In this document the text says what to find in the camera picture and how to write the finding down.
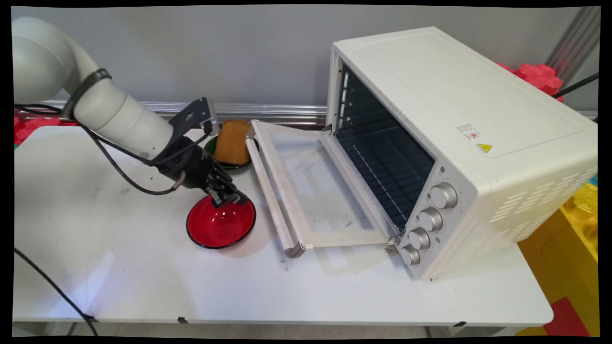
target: black cable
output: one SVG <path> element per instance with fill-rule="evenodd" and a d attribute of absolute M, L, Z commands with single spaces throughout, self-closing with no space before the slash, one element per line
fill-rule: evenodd
<path fill-rule="evenodd" d="M 104 148 L 104 146 L 102 146 L 102 143 L 100 143 L 100 141 L 97 138 L 97 135 L 92 133 L 91 130 L 89 130 L 89 128 L 87 127 L 83 127 L 81 126 L 85 132 L 87 132 L 87 134 L 89 135 L 89 137 L 91 137 L 94 142 L 95 145 L 98 146 L 98 148 L 100 148 L 100 150 L 102 151 L 102 153 L 104 154 L 104 156 L 108 159 L 108 161 L 111 163 L 111 165 L 113 167 L 115 167 L 115 170 L 117 170 L 117 172 L 119 172 L 119 174 L 123 177 L 123 179 L 125 179 L 128 183 L 130 183 L 133 187 L 135 187 L 136 189 L 138 189 L 139 191 L 142 191 L 144 193 L 148 193 L 150 195 L 166 195 L 168 193 L 171 193 L 172 191 L 175 191 L 176 189 L 171 187 L 170 189 L 164 190 L 164 191 L 151 191 L 151 190 L 147 190 L 144 187 L 136 184 L 136 182 L 134 182 L 133 180 L 131 180 L 127 174 L 125 174 L 121 168 L 119 167 L 119 165 L 117 165 L 117 163 L 113 160 L 113 158 L 110 156 L 110 154 L 106 151 L 106 149 Z"/>
<path fill-rule="evenodd" d="M 553 98 L 557 99 L 557 98 L 559 98 L 561 96 L 564 96 L 564 95 L 572 92 L 573 90 L 578 89 L 578 88 L 580 88 L 580 87 L 582 87 L 582 86 L 584 86 L 584 85 L 586 85 L 586 84 L 588 84 L 588 83 L 590 83 L 592 81 L 595 81 L 597 79 L 599 79 L 599 72 L 591 75 L 590 77 L 588 77 L 586 79 L 582 79 L 582 80 L 580 80 L 579 82 L 577 82 L 577 83 L 575 83 L 573 85 L 570 85 L 570 86 L 564 88 L 562 91 L 559 91 L 559 92 L 553 94 Z"/>
<path fill-rule="evenodd" d="M 13 104 L 13 106 L 18 110 L 29 112 L 29 113 L 34 113 L 34 114 L 62 113 L 61 109 L 53 107 L 51 105 L 46 105 L 46 104 Z M 51 110 L 53 112 L 37 111 L 37 110 L 28 109 L 28 108 L 43 108 L 43 109 Z"/>
<path fill-rule="evenodd" d="M 91 330 L 91 332 L 94 335 L 98 335 L 98 332 L 96 332 L 94 326 L 91 324 L 91 321 L 88 318 L 88 315 L 86 315 L 85 313 L 83 313 L 78 307 L 77 305 L 74 304 L 74 302 L 72 302 L 72 300 L 70 300 L 68 298 L 68 296 L 66 296 L 66 294 L 64 294 L 64 292 L 59 289 L 58 285 L 55 284 L 50 278 L 49 276 L 47 276 L 46 273 L 43 272 L 43 270 L 41 270 L 36 264 L 34 264 L 33 261 L 30 260 L 30 258 L 26 257 L 26 255 L 24 255 L 21 251 L 19 251 L 16 247 L 13 247 L 13 249 L 15 250 L 15 253 L 17 253 L 18 256 L 20 256 L 23 260 L 26 261 L 26 263 L 28 263 L 34 270 L 36 270 L 36 272 L 38 272 L 47 282 L 49 282 L 49 284 L 64 298 L 64 300 L 66 300 L 66 302 L 68 302 L 72 308 L 74 308 L 76 310 L 76 312 L 81 316 L 81 318 L 83 318 L 83 320 L 85 320 L 85 322 L 87 323 L 87 326 L 89 326 L 89 329 Z"/>
<path fill-rule="evenodd" d="M 47 109 L 49 109 L 49 110 L 53 110 L 53 111 L 57 112 L 58 114 L 62 112 L 62 110 L 61 110 L 60 108 L 56 108 L 56 107 L 53 107 L 53 106 L 51 106 L 51 105 L 46 105 L 46 104 L 25 104 L 25 105 L 22 105 L 22 104 L 13 104 L 13 105 L 14 105 L 14 107 L 15 107 L 16 109 L 19 109 L 19 110 L 21 110 L 21 111 L 30 112 L 30 113 L 35 113 L 35 114 L 50 114 L 50 113 L 49 113 L 49 112 L 41 112 L 41 111 L 36 111 L 36 110 L 30 110 L 30 109 L 28 109 L 27 107 L 34 107 L 34 108 L 41 107 L 41 108 L 47 108 Z M 77 123 L 78 125 L 80 125 L 82 128 L 85 128 L 85 126 L 84 126 L 83 124 L 79 123 L 78 121 L 77 121 L 76 123 Z M 102 141 L 103 143 L 105 143 L 105 144 L 107 144 L 107 145 L 109 145 L 109 146 L 111 146 L 111 147 L 113 147 L 113 148 L 117 149 L 118 151 L 120 151 L 120 152 L 122 152 L 122 153 L 124 153 L 124 154 L 127 154 L 127 155 L 129 155 L 129 156 L 133 157 L 134 159 L 136 159 L 136 160 L 138 160 L 138 161 L 140 161 L 140 162 L 143 162 L 143 163 L 145 163 L 145 164 L 147 164 L 147 165 L 151 165 L 151 166 L 162 165 L 162 164 L 164 164 L 164 163 L 166 163 L 166 162 L 169 162 L 170 160 L 172 160 L 172 159 L 176 158 L 177 156 L 179 156 L 179 155 L 183 154 L 184 152 L 187 152 L 189 149 L 191 149 L 192 147 L 196 146 L 197 144 L 200 144 L 202 141 L 206 140 L 206 138 L 208 137 L 208 134 L 206 134 L 206 133 L 205 133 L 205 134 L 204 134 L 204 135 L 203 135 L 201 138 L 197 139 L 195 142 L 193 142 L 192 144 L 188 145 L 187 147 L 185 147 L 185 148 L 181 149 L 180 151 L 175 152 L 175 153 L 174 153 L 174 154 L 172 154 L 171 156 L 169 156 L 169 157 L 167 157 L 167 158 L 165 158 L 165 159 L 163 159 L 163 160 L 157 161 L 157 162 L 152 162 L 152 161 L 150 161 L 150 160 L 147 160 L 147 159 L 144 159 L 144 158 L 142 158 L 142 157 L 139 157 L 138 155 L 136 155 L 136 154 L 134 154 L 134 153 L 132 153 L 132 152 L 130 152 L 130 151 L 127 151 L 127 150 L 125 150 L 125 149 L 124 149 L 124 148 L 122 148 L 122 147 L 117 146 L 116 144 L 114 144 L 114 143 L 112 143 L 112 142 L 108 141 L 107 139 L 105 139 L 105 138 L 101 137 L 101 136 L 100 136 L 100 135 L 98 135 L 98 134 L 94 134 L 94 135 L 95 135 L 95 138 L 96 138 L 96 139 L 98 139 L 98 140 Z"/>
<path fill-rule="evenodd" d="M 23 110 L 23 111 L 30 111 L 30 112 L 34 111 L 34 110 L 29 110 L 29 109 L 26 109 L 26 107 L 42 107 L 42 108 L 47 108 L 47 109 L 49 109 L 49 110 L 53 110 L 53 111 L 57 111 L 58 113 L 61 113 L 61 110 L 60 110 L 59 108 L 52 107 L 52 106 L 50 106 L 50 105 L 44 105 L 44 104 L 26 104 L 26 105 L 13 104 L 13 105 L 14 105 L 14 107 L 15 107 L 15 108 L 18 108 L 17 106 L 19 106 L 19 107 L 23 107 L 23 108 L 25 109 L 25 110 Z M 85 132 L 86 132 L 86 133 L 89 135 L 89 137 L 91 137 L 91 138 L 92 138 L 92 140 L 94 140 L 95 145 L 96 145 L 96 146 L 98 146 L 98 148 L 100 148 L 100 150 L 102 151 L 102 153 L 104 154 L 104 156 L 105 156 L 105 157 L 108 159 L 108 161 L 111 163 L 111 165 L 114 167 L 114 169 L 115 169 L 115 170 L 117 170 L 117 172 L 118 172 L 118 173 L 119 173 L 119 174 L 120 174 L 120 175 L 121 175 L 121 176 L 122 176 L 122 177 L 125 179 L 125 181 L 127 181 L 128 183 L 130 183 L 130 184 L 131 184 L 133 187 L 135 187 L 135 188 L 136 188 L 136 189 L 138 189 L 139 191 L 142 191 L 142 192 L 144 192 L 144 193 L 148 193 L 149 195 L 156 195 L 156 196 L 159 196 L 159 195 L 166 195 L 166 194 L 171 193 L 171 192 L 173 192 L 173 191 L 175 191 L 175 190 L 176 190 L 174 187 L 171 187 L 170 189 L 167 189 L 167 190 L 164 190 L 164 191 L 151 191 L 151 190 L 145 189 L 144 187 L 142 187 L 142 186 L 140 186 L 140 185 L 136 184 L 136 182 L 134 182 L 133 180 L 131 180 L 131 179 L 130 179 L 130 178 L 127 176 L 127 174 L 125 174 L 125 173 L 124 173 L 124 172 L 121 170 L 121 168 L 119 167 L 119 165 L 117 165 L 117 163 L 116 163 L 116 162 L 113 160 L 113 158 L 110 156 L 110 154 L 108 153 L 108 151 L 106 151 L 106 149 L 104 148 L 104 146 L 102 146 L 102 144 L 100 143 L 100 139 L 101 139 L 101 138 L 100 138 L 98 135 L 94 134 L 94 133 L 93 133 L 93 132 L 92 132 L 92 131 L 91 131 L 89 128 L 85 127 L 84 125 L 80 124 L 79 122 L 77 122 L 77 123 L 78 123 L 78 124 L 81 126 L 81 128 L 83 128 L 83 130 L 85 130 Z M 129 152 L 129 153 L 127 153 L 127 154 L 128 154 L 129 156 L 132 156 L 132 157 L 137 157 L 137 155 L 132 154 L 131 152 Z"/>
<path fill-rule="evenodd" d="M 106 143 L 107 145 L 109 145 L 109 146 L 111 146 L 111 147 L 113 147 L 113 148 L 117 149 L 118 151 L 121 151 L 121 152 L 123 152 L 123 153 L 125 153 L 125 154 L 127 154 L 127 155 L 129 155 L 129 156 L 131 156 L 131 157 L 133 157 L 134 159 L 137 159 L 137 160 L 139 160 L 139 161 L 141 161 L 141 162 L 146 163 L 147 165 L 152 165 L 152 166 L 155 166 L 155 165 L 162 165 L 162 164 L 164 164 L 164 163 L 166 163 L 166 162 L 169 162 L 170 160 L 172 160 L 172 159 L 176 158 L 177 156 L 179 156 L 179 155 L 183 154 L 184 152 L 187 152 L 187 151 L 188 151 L 189 149 L 191 149 L 192 147 L 194 147 L 194 146 L 196 146 L 197 144 L 201 143 L 202 141 L 206 140 L 206 138 L 207 138 L 207 137 L 208 137 L 208 134 L 204 134 L 204 135 L 203 135 L 201 138 L 197 139 L 197 141 L 195 141 L 194 143 L 192 143 L 192 144 L 188 145 L 187 147 L 185 147 L 185 148 L 181 149 L 180 151 L 177 151 L 176 153 L 172 154 L 171 156 L 169 156 L 169 157 L 167 157 L 167 158 L 165 158 L 165 159 L 163 159 L 163 160 L 157 161 L 157 162 L 152 162 L 152 161 L 150 161 L 150 160 L 147 160 L 147 159 L 144 159 L 144 158 L 142 158 L 142 157 L 139 157 L 138 155 L 136 155 L 136 154 L 134 154 L 134 153 L 132 153 L 132 152 L 126 151 L 125 149 L 123 149 L 123 148 L 121 148 L 121 147 L 117 146 L 116 144 L 114 144 L 114 143 L 112 143 L 112 142 L 108 141 L 107 139 L 105 139 L 105 138 L 101 137 L 100 135 L 96 135 L 96 138 L 97 138 L 98 140 L 100 140 L 100 141 L 102 141 L 102 142 Z"/>

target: oven door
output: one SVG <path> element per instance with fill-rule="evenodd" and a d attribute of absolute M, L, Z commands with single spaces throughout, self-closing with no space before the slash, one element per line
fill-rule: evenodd
<path fill-rule="evenodd" d="M 288 256 L 314 247 L 389 242 L 384 218 L 348 162 L 338 157 L 331 137 L 251 123 L 248 151 Z"/>

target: bread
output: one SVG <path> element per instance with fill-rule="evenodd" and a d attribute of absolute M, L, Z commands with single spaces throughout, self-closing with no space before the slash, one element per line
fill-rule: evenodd
<path fill-rule="evenodd" d="M 219 138 L 217 138 L 215 159 L 219 162 L 233 163 L 235 165 L 249 162 L 251 158 L 248 155 L 245 139 L 250 127 L 251 123 L 237 119 L 223 122 Z"/>

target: gray wall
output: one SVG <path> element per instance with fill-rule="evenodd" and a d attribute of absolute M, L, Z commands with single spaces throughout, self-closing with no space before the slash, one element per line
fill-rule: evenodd
<path fill-rule="evenodd" d="M 582 67 L 576 72 L 576 75 L 574 75 L 571 80 L 565 82 L 564 85 L 569 86 L 597 72 L 599 72 L 599 44 L 597 44 L 591 54 L 586 58 Z M 578 111 L 597 111 L 599 101 L 598 92 L 599 80 L 595 80 L 592 83 L 586 84 L 568 93 L 565 96 L 564 104 Z"/>
<path fill-rule="evenodd" d="M 495 62 L 544 63 L 577 7 L 11 7 L 56 25 L 140 101 L 324 105 L 331 43 L 437 26 Z M 66 99 L 59 94 L 57 99 Z"/>

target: oven knob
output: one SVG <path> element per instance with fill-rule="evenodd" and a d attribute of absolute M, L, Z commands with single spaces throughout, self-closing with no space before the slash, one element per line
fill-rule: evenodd
<path fill-rule="evenodd" d="M 410 244 L 400 249 L 400 256 L 406 265 L 416 265 L 420 263 L 419 253 Z"/>
<path fill-rule="evenodd" d="M 419 222 L 428 232 L 438 231 L 442 228 L 442 215 L 434 207 L 429 207 L 419 213 Z"/>
<path fill-rule="evenodd" d="M 457 205 L 457 193 L 447 182 L 442 182 L 432 187 L 429 195 L 431 202 L 438 209 L 452 208 Z"/>
<path fill-rule="evenodd" d="M 421 227 L 415 228 L 408 233 L 408 241 L 417 250 L 428 249 L 430 245 L 429 235 Z"/>

